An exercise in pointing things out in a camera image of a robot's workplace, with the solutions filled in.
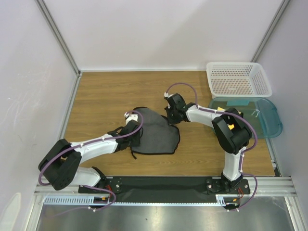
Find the white basket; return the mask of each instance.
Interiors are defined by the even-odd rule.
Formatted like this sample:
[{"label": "white basket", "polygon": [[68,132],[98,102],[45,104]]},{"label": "white basket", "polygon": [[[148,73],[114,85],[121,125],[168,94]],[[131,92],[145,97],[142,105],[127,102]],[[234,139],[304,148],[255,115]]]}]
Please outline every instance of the white basket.
[{"label": "white basket", "polygon": [[260,64],[212,62],[206,65],[206,73],[212,98],[272,95],[268,78]]}]

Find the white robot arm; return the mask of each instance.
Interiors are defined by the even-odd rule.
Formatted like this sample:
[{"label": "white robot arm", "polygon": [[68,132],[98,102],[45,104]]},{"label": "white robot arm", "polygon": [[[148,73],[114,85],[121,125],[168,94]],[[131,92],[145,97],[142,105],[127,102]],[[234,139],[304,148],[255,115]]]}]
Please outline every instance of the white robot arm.
[{"label": "white robot arm", "polygon": [[130,114],[126,119],[125,127],[117,128],[101,137],[83,142],[69,143],[65,139],[57,141],[38,166],[41,175],[49,182],[40,182],[40,184],[51,184],[55,190],[61,190],[69,184],[97,185],[102,178],[105,178],[104,174],[95,167],[85,168],[79,167],[79,165],[103,154],[139,146],[139,131],[129,135],[140,129],[139,127],[138,115]]},{"label": "white robot arm", "polygon": [[[179,94],[166,95],[168,106],[165,108],[170,124],[181,121],[197,122],[214,128],[220,146],[225,150],[225,167],[221,177],[225,179],[225,188],[234,188],[242,179],[241,153],[246,149],[252,137],[251,130],[241,120],[230,115],[212,113],[213,109],[186,104]],[[226,112],[242,116],[234,108]]]}]

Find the teal plastic tray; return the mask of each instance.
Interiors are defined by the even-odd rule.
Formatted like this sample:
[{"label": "teal plastic tray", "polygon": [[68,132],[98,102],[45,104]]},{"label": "teal plastic tray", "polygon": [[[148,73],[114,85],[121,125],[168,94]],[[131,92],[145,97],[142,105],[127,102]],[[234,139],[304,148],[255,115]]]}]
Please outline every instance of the teal plastic tray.
[{"label": "teal plastic tray", "polygon": [[236,108],[244,113],[247,120],[256,130],[258,138],[274,138],[281,134],[282,123],[277,108],[266,98],[261,97],[217,97],[212,99],[209,108]]}]

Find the red wire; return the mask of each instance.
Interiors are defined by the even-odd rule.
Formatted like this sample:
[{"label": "red wire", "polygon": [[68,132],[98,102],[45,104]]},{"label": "red wire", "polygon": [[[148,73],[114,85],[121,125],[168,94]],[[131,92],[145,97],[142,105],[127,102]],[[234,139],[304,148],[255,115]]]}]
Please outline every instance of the red wire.
[{"label": "red wire", "polygon": [[107,185],[107,189],[110,190],[110,191],[112,191],[109,184]]},{"label": "red wire", "polygon": [[239,195],[240,193],[242,194],[242,196],[239,198],[239,199],[242,199],[244,197],[244,192],[242,191],[241,188],[238,188],[237,191],[239,192]]}]

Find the wooden table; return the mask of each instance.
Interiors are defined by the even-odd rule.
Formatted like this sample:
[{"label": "wooden table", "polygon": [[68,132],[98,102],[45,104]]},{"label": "wooden table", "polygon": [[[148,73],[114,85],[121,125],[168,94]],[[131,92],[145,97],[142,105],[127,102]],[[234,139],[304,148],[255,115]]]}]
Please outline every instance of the wooden table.
[{"label": "wooden table", "polygon": [[[205,71],[180,72],[99,72],[83,73],[66,130],[66,139],[85,141],[102,136],[125,124],[124,113],[138,106],[149,107],[166,115],[164,92],[175,82],[196,87],[199,104],[211,101]],[[170,93],[181,94],[186,103],[194,102],[194,93],[182,85]],[[141,155],[135,160],[126,149],[105,154],[82,164],[98,167],[105,175],[118,176],[218,176],[224,167],[224,151],[211,128],[197,123],[178,124],[181,141],[173,155]],[[247,152],[244,172],[273,176],[265,140]]]}]

